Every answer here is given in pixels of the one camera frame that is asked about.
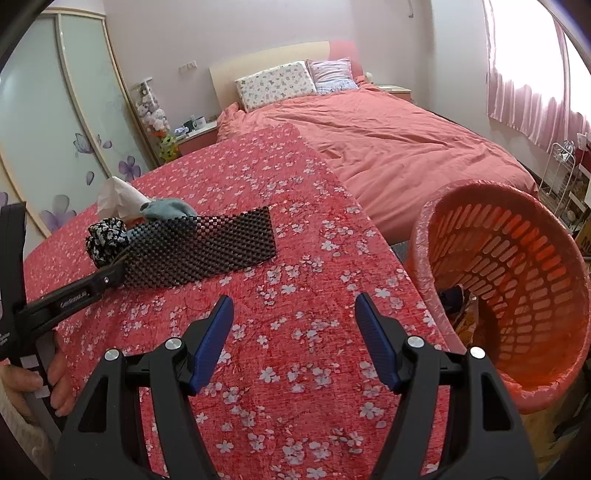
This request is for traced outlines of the beige wooden headboard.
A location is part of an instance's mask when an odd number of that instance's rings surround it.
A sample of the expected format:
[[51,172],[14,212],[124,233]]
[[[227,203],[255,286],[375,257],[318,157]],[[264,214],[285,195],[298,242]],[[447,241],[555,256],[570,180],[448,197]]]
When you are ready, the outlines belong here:
[[209,68],[221,110],[239,101],[235,80],[262,70],[294,61],[325,61],[349,58],[353,77],[363,75],[359,51],[353,41],[332,40],[294,44],[235,57]]

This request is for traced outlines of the pink window curtain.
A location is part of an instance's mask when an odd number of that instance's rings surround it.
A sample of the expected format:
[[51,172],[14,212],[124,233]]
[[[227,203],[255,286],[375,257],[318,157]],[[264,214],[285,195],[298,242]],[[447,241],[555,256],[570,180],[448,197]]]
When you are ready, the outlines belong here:
[[538,1],[485,1],[488,116],[548,150],[590,135],[590,72]]

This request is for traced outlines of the salmon pink bed duvet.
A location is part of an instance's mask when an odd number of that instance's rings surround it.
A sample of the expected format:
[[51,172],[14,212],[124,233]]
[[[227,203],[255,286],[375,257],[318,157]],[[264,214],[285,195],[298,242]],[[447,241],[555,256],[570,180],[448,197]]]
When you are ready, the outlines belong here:
[[250,112],[232,103],[217,119],[217,138],[283,124],[297,128],[391,244],[410,238],[423,205],[451,182],[487,180],[538,193],[532,175],[498,144],[367,82]]

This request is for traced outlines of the orange plastic laundry basket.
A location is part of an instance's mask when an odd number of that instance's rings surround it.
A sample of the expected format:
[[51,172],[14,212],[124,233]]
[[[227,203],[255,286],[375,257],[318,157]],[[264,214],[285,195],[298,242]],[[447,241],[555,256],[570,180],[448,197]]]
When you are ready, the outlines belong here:
[[461,285],[486,304],[475,342],[520,412],[548,408],[576,379],[590,347],[588,270],[535,197],[490,181],[442,187],[420,211],[406,269],[455,353],[466,347],[440,293]]

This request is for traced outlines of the red floral tablecloth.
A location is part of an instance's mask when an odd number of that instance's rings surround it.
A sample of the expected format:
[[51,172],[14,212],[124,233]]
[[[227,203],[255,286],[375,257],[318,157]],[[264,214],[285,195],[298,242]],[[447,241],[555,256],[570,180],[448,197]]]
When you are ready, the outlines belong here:
[[101,355],[149,351],[235,304],[194,419],[223,479],[366,479],[398,407],[356,327],[362,292],[436,348],[444,340],[402,264],[290,125],[238,136],[143,175],[150,198],[202,215],[270,209],[276,257],[176,289],[112,291],[59,326],[75,390]]

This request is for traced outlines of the grey green cloth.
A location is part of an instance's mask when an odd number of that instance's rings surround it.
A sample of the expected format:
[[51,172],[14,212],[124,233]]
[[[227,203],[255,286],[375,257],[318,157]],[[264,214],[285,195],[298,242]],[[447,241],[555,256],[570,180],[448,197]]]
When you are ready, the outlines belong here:
[[140,207],[141,216],[147,221],[197,217],[197,212],[187,203],[176,198],[154,199]]

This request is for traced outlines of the sliding wardrobe floral doors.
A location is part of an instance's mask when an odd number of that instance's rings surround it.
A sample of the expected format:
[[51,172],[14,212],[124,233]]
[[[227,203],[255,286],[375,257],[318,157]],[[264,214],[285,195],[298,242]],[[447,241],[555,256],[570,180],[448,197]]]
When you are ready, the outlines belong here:
[[108,178],[155,166],[105,16],[41,13],[1,71],[1,203],[25,203],[26,251],[91,206]]

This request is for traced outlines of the yellow green plush toy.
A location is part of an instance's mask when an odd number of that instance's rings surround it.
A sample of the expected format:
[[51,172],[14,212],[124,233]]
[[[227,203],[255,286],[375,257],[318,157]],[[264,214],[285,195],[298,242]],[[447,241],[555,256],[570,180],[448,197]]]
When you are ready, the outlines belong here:
[[160,139],[158,156],[163,163],[171,162],[181,156],[173,135],[166,135]]

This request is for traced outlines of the black white patterned cloth ball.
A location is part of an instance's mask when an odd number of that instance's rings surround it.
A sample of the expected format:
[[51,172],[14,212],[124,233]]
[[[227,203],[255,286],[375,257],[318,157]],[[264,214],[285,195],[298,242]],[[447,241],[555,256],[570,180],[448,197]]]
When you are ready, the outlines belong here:
[[106,218],[88,227],[85,249],[97,268],[110,265],[129,245],[125,223]]

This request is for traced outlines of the white mug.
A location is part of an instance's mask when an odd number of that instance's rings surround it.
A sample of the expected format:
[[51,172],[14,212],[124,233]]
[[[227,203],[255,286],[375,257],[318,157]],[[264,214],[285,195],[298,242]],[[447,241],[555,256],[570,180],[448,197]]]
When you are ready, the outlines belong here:
[[204,128],[204,126],[205,126],[205,125],[206,125],[206,121],[205,121],[205,118],[204,118],[204,116],[201,116],[201,117],[195,118],[195,119],[193,120],[193,126],[194,126],[194,128],[195,128],[195,129],[197,129],[197,130],[198,130],[198,129],[201,129],[201,128]]

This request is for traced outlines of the white tissue paper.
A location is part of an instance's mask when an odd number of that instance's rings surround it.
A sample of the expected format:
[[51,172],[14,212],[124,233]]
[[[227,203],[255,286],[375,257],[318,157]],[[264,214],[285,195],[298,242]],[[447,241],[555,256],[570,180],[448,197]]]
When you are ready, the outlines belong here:
[[107,179],[99,190],[96,207],[99,219],[118,218],[131,222],[141,217],[141,207],[150,199],[118,177]]

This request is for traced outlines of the pink white left nightstand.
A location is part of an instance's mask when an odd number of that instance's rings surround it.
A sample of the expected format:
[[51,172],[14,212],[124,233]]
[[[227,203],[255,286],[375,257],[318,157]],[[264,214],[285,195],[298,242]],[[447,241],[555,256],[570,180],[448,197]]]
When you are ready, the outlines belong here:
[[211,146],[217,141],[217,122],[208,122],[204,127],[187,134],[177,143],[181,156]]

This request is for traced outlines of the black mesh anti-slip mat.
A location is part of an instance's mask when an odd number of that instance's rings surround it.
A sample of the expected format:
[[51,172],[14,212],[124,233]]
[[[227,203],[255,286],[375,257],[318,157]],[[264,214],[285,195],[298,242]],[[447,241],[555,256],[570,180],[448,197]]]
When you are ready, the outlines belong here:
[[173,288],[242,271],[276,257],[270,208],[141,224],[122,254],[123,284]]

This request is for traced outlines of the pink striped pillow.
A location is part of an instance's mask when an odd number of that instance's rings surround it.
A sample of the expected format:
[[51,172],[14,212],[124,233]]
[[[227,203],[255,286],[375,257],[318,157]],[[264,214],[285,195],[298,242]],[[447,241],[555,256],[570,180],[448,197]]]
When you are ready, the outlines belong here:
[[349,58],[325,61],[305,61],[308,73],[315,83],[319,95],[356,90],[359,88],[353,79],[352,62]]

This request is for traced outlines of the hanging plush toy column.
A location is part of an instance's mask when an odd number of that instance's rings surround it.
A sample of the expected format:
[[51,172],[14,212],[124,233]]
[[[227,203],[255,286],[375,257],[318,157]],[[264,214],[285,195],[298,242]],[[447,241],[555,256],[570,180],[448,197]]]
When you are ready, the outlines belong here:
[[131,97],[139,121],[146,132],[163,138],[169,133],[166,114],[151,87],[152,78],[148,77],[131,87]]

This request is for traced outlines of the right bedside nightstand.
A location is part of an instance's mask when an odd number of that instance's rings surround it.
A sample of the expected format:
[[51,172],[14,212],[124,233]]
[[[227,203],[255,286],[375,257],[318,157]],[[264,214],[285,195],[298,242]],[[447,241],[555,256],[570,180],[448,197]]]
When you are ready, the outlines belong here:
[[408,102],[413,102],[411,89],[401,87],[401,86],[396,86],[396,85],[378,85],[378,88],[381,91],[386,92],[394,97],[397,97],[399,99],[402,99],[402,100],[405,100]]

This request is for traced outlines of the white floral pillow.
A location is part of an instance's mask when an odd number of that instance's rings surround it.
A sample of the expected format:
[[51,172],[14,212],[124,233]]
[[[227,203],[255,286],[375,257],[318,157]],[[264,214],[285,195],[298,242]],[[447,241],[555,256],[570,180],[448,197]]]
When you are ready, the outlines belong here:
[[301,96],[317,94],[304,61],[295,61],[235,80],[238,97],[246,112]]

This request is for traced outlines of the wall power socket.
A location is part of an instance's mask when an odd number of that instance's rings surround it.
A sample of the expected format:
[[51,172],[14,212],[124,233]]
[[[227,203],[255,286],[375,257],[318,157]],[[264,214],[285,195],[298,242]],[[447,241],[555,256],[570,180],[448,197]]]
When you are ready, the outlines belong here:
[[178,72],[182,74],[194,69],[197,69],[197,63],[195,61],[191,61],[179,66]]

